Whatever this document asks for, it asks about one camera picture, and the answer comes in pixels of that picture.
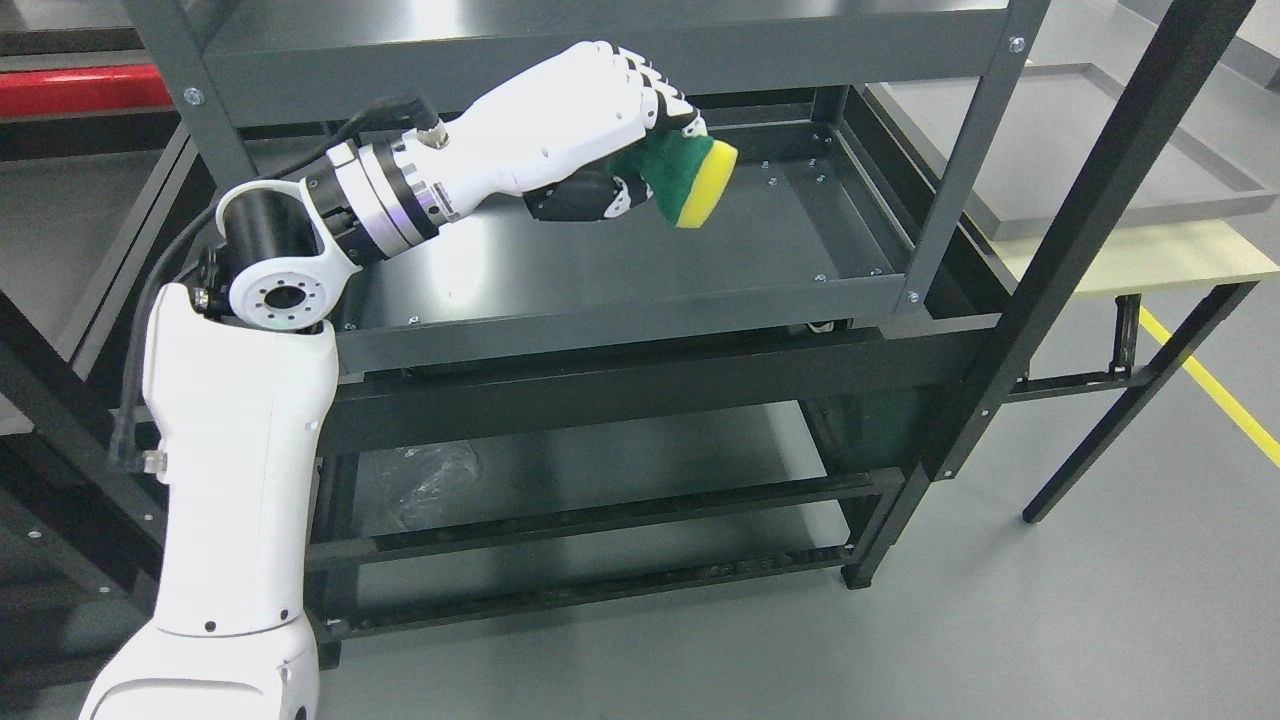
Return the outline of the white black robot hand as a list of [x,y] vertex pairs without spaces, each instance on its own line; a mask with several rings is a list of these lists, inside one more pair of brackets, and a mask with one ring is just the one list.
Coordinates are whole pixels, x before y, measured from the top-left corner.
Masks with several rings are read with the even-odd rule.
[[652,200],[605,164],[653,131],[709,135],[700,110],[643,56],[582,41],[516,74],[445,127],[419,169],[451,219],[522,197],[543,222],[614,219]]

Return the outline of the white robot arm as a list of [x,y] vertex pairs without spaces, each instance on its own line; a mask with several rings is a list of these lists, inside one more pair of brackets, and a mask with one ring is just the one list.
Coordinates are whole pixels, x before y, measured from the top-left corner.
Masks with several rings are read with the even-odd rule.
[[419,95],[375,101],[289,167],[228,190],[169,245],[131,328],[109,456],[168,488],[152,616],[95,678],[83,719],[311,719],[320,657],[305,610],[315,456],[338,382],[328,314],[398,249],[356,156]]

